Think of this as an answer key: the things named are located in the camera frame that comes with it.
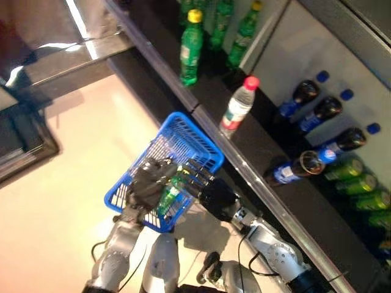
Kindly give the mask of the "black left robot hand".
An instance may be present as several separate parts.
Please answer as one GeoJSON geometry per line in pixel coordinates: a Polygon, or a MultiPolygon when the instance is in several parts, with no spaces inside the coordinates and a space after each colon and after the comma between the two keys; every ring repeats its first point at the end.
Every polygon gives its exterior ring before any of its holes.
{"type": "Polygon", "coordinates": [[[178,165],[172,159],[147,158],[134,173],[125,196],[123,213],[143,217],[157,207],[163,189],[177,172],[178,165]]]}

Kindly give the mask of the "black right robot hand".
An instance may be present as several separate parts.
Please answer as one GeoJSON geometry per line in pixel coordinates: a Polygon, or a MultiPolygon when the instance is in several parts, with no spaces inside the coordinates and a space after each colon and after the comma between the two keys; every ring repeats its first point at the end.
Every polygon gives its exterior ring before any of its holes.
{"type": "Polygon", "coordinates": [[[193,159],[181,165],[182,191],[196,198],[213,216],[222,222],[231,222],[241,208],[239,196],[222,179],[193,159]]]}

